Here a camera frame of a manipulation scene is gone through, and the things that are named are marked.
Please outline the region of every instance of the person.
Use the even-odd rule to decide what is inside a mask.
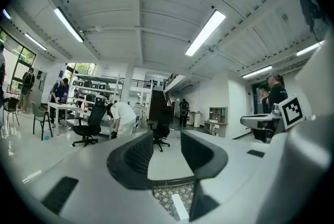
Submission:
[[[268,85],[270,88],[270,93],[267,99],[267,104],[269,105],[270,112],[274,103],[280,103],[288,98],[288,93],[286,89],[281,84],[281,76],[279,74],[270,73],[267,77]]]
[[[269,110],[269,105],[267,104],[267,99],[269,96],[268,83],[262,83],[259,86],[259,90],[260,90],[260,96],[262,98],[263,113],[271,113],[271,111]]]
[[[60,100],[62,98],[62,96],[64,95],[66,89],[67,89],[67,85],[68,85],[68,79],[64,78],[61,81],[57,81],[50,92],[50,102],[55,102],[55,103],[60,103]],[[53,107],[50,107],[50,122],[51,122],[51,126],[55,127],[54,125],[54,111],[55,109]]]
[[[5,67],[6,67],[6,61],[5,61],[5,57],[4,57],[4,48],[5,46],[3,44],[0,44],[0,109],[3,106],[4,103],[4,99],[5,99],[5,94],[4,91],[2,89],[2,86],[4,84],[4,80],[5,80]]]
[[[112,138],[132,134],[136,125],[136,114],[126,102],[109,103],[107,114],[116,120],[115,130]]]
[[[27,72],[22,77],[23,86],[21,89],[21,94],[19,98],[19,104],[18,108],[19,110],[23,109],[23,112],[27,112],[27,107],[29,104],[29,97],[31,88],[33,87],[33,84],[35,83],[35,76],[33,75],[33,68],[30,67]]]
[[[181,126],[183,123],[183,126],[185,127],[187,123],[187,118],[188,118],[189,103],[186,101],[186,99],[183,99],[178,106],[180,107],[179,126]]]

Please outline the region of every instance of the white shirt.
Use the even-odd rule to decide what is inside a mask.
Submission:
[[[117,102],[110,108],[114,119],[120,118],[120,125],[125,125],[136,119],[134,110],[125,102]]]

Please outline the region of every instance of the man in white shirt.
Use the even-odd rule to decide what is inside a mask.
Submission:
[[[136,114],[127,103],[117,102],[108,104],[107,114],[116,120],[114,136],[132,134],[132,130],[136,125]]]

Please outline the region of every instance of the white desk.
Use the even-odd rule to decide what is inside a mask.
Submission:
[[[74,105],[57,104],[57,103],[54,103],[54,102],[49,102],[48,105],[47,105],[47,111],[49,112],[49,115],[50,115],[50,107],[56,109],[56,118],[55,118],[55,121],[54,121],[56,135],[59,135],[59,125],[58,125],[59,110],[65,110],[65,126],[67,126],[67,110],[75,111],[75,117],[78,117],[78,109],[79,108],[75,107]]]

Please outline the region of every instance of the staircase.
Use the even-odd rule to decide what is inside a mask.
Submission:
[[[162,91],[153,90],[150,107],[150,121],[157,121],[161,110],[167,110],[166,100]]]

